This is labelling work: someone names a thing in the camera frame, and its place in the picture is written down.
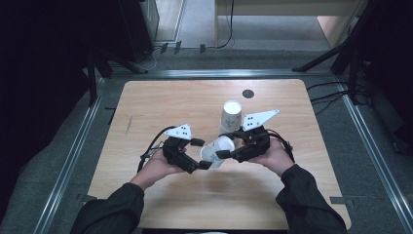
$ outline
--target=person's arm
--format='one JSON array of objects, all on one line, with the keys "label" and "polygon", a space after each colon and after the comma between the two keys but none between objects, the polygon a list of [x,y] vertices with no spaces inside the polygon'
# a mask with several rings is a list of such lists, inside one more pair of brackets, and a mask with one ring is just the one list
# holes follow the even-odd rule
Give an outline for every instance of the person's arm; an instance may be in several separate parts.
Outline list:
[{"label": "person's arm", "polygon": [[291,161],[277,139],[271,139],[264,155],[248,162],[261,164],[282,179],[285,188],[276,201],[285,212],[290,233],[347,233],[343,218],[325,202],[314,177]]},{"label": "person's arm", "polygon": [[157,150],[142,170],[108,199],[85,204],[70,233],[132,233],[140,222],[144,191],[156,181],[176,173],[183,171],[168,164],[163,151]]}]

